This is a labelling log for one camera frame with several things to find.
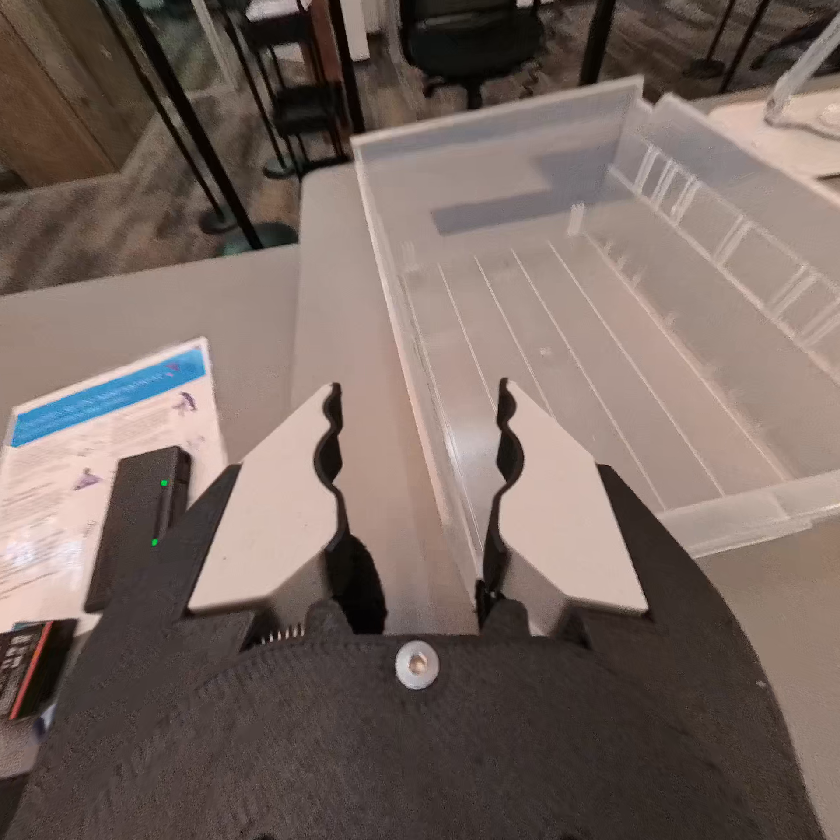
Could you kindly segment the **black metal stool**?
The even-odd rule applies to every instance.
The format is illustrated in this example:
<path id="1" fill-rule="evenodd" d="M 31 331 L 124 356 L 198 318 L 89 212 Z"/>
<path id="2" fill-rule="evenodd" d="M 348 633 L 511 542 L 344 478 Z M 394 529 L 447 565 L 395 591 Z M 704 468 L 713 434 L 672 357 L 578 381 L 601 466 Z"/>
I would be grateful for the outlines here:
<path id="1" fill-rule="evenodd" d="M 364 130 L 350 35 L 339 1 L 219 2 L 224 31 L 273 155 L 273 181 L 341 165 Z"/>

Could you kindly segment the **black metal pole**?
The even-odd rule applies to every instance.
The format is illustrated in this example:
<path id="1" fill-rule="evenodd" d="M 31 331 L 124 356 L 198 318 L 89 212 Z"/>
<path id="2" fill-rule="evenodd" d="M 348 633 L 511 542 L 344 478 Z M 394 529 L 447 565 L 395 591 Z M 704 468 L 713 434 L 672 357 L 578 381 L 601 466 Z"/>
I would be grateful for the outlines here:
<path id="1" fill-rule="evenodd" d="M 146 97 L 204 194 L 207 207 L 198 216 L 197 224 L 203 234 L 217 239 L 214 255 L 229 257 L 253 250 L 296 245 L 298 233 L 293 227 L 281 222 L 256 224 L 249 216 L 139 2 L 118 1 L 114 4 L 127 22 L 153 77 L 144 69 L 138 53 L 130 45 L 124 27 L 112 11 L 113 3 L 95 2 Z"/>
<path id="2" fill-rule="evenodd" d="M 579 86 L 597 83 L 613 26 L 616 1 L 596 1 L 584 47 Z"/>

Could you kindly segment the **black office chair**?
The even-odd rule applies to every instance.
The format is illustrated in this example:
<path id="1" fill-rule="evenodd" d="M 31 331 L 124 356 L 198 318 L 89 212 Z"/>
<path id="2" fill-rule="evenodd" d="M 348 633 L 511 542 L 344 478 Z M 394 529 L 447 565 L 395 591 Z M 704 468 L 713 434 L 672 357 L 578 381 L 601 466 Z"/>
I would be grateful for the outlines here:
<path id="1" fill-rule="evenodd" d="M 534 64 L 543 47 L 541 2 L 400 1 L 402 57 L 422 76 L 423 98 L 458 88 L 468 110 L 483 105 L 483 86 Z"/>

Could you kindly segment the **small black red box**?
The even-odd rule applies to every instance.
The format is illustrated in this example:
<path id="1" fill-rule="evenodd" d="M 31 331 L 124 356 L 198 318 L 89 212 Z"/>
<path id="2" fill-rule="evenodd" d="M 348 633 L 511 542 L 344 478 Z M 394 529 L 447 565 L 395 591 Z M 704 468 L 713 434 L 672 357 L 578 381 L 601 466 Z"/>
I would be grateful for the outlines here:
<path id="1" fill-rule="evenodd" d="M 1 719 L 38 716 L 51 702 L 73 644 L 78 621 L 18 624 L 1 633 Z"/>

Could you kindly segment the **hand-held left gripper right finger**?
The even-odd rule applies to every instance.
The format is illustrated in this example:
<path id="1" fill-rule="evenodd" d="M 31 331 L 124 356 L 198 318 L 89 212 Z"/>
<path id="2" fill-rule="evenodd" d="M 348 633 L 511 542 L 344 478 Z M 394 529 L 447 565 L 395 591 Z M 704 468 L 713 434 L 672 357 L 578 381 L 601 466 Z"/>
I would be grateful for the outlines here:
<path id="1" fill-rule="evenodd" d="M 648 600 L 594 457 L 513 380 L 499 383 L 496 466 L 480 627 L 502 601 L 519 602 L 539 634 L 576 607 L 644 616 Z"/>

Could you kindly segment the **blue header printed sheet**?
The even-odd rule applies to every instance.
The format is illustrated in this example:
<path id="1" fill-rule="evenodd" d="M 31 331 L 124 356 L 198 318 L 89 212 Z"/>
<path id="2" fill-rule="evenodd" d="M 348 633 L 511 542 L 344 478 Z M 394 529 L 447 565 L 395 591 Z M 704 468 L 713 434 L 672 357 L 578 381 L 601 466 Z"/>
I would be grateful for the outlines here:
<path id="1" fill-rule="evenodd" d="M 1 630 L 76 618 L 118 462 L 178 446 L 187 501 L 228 465 L 205 337 L 158 350 L 12 409 L 2 442 Z"/>

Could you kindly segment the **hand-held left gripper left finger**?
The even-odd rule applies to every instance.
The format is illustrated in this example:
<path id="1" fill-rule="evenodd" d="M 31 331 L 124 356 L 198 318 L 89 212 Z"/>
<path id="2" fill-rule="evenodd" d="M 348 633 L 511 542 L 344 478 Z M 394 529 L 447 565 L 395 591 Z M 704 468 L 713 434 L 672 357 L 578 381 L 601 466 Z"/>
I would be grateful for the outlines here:
<path id="1" fill-rule="evenodd" d="M 331 601 L 352 632 L 384 631 L 381 578 L 335 483 L 342 430 L 342 388 L 328 383 L 237 465 L 191 615 L 247 612 L 267 632 L 304 632 L 310 608 Z"/>

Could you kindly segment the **brown wooden panel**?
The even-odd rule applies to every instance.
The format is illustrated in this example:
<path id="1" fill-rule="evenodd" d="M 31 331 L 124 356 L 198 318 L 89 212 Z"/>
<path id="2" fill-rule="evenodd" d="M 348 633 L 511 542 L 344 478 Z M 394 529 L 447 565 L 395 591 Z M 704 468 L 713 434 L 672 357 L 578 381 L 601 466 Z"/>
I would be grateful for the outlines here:
<path id="1" fill-rule="evenodd" d="M 2 177 L 24 189 L 119 172 L 153 114 L 104 2 L 1 2 Z"/>

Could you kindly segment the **black device with green lights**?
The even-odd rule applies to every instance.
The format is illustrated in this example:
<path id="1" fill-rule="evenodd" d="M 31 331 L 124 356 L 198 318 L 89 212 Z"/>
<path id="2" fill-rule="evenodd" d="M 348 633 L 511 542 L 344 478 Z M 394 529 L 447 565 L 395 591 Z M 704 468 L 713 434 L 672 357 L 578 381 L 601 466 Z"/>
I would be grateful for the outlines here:
<path id="1" fill-rule="evenodd" d="M 192 458 L 171 446 L 122 458 L 83 603 L 100 614 L 187 510 Z"/>

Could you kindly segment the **clear plastic bin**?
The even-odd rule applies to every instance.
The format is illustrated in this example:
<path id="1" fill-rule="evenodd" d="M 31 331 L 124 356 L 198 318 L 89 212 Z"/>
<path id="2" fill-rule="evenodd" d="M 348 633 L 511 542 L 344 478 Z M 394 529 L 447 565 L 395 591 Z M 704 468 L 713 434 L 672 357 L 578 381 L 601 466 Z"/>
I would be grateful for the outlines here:
<path id="1" fill-rule="evenodd" d="M 508 378 L 695 558 L 838 516 L 838 190 L 641 77 L 353 139 L 434 494 L 481 574 Z"/>

